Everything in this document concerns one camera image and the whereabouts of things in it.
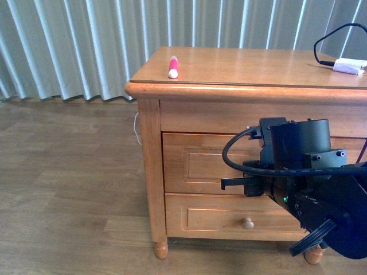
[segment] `curtain fold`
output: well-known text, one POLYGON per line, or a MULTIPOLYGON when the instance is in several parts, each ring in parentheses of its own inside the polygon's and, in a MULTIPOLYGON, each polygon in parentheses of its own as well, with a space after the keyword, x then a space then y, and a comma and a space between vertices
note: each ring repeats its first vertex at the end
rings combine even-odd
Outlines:
MULTIPOLYGON (((0 95, 132 99, 126 82, 160 46, 311 50, 366 15, 362 0, 2 0, 0 95)), ((346 29, 319 50, 366 59, 366 44, 346 29)))

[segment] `drawer knob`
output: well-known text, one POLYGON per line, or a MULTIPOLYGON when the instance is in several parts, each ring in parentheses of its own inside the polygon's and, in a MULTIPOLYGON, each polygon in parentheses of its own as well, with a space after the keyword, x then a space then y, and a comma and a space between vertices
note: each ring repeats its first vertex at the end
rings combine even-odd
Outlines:
POLYGON ((244 218, 242 220, 242 227, 246 230, 251 230, 254 227, 254 224, 250 218, 244 218))

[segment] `wooden floor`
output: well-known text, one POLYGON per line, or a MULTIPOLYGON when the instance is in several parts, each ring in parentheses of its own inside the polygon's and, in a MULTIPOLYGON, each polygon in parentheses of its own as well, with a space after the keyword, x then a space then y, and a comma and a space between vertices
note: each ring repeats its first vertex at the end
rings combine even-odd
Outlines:
POLYGON ((329 249, 170 239, 151 249, 136 104, 0 103, 0 274, 367 274, 329 249))

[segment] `charger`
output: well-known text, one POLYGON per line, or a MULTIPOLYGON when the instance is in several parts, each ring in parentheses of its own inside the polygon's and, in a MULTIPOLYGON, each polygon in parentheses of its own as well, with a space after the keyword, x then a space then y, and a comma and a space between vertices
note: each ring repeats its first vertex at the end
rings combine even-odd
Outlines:
POLYGON ((357 76, 365 72, 367 60, 339 58, 335 61, 333 70, 336 72, 350 73, 357 76))
POLYGON ((356 27, 362 28, 367 33, 367 27, 365 27, 362 24, 358 24, 358 23, 345 24, 345 25, 339 27, 338 29, 333 30, 331 33, 325 35, 324 37, 322 37, 318 41, 316 41, 316 43, 314 45, 314 55, 315 55, 316 61, 319 64, 326 65, 326 66, 332 66, 333 71, 342 72, 342 73, 349 73, 349 74, 354 74, 354 75, 359 76, 359 75, 364 73, 365 69, 367 69, 366 68, 367 67, 367 60, 339 58, 335 62, 334 61, 324 61, 324 60, 319 60, 319 58, 317 57, 317 53, 316 53, 316 46, 319 42, 321 42, 325 38, 331 36, 333 33, 336 33, 340 29, 343 29, 343 28, 348 27, 348 26, 356 26, 356 27))

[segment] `wooden nightstand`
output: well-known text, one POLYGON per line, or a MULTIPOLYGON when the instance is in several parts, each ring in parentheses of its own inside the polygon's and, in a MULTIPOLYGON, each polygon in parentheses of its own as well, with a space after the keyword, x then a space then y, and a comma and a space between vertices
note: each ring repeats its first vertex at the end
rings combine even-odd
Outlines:
MULTIPOLYGON (((167 237, 303 238, 299 222, 268 197, 220 189, 220 178, 241 176, 224 164, 222 148, 262 117, 312 117, 329 119, 332 146, 346 148, 349 163, 366 161, 366 86, 366 75, 333 72, 312 51, 160 48, 126 85, 138 99, 155 255, 167 256, 167 237), (172 55, 175 80, 167 77, 172 55)), ((231 158, 256 160, 260 150, 244 139, 231 158)))

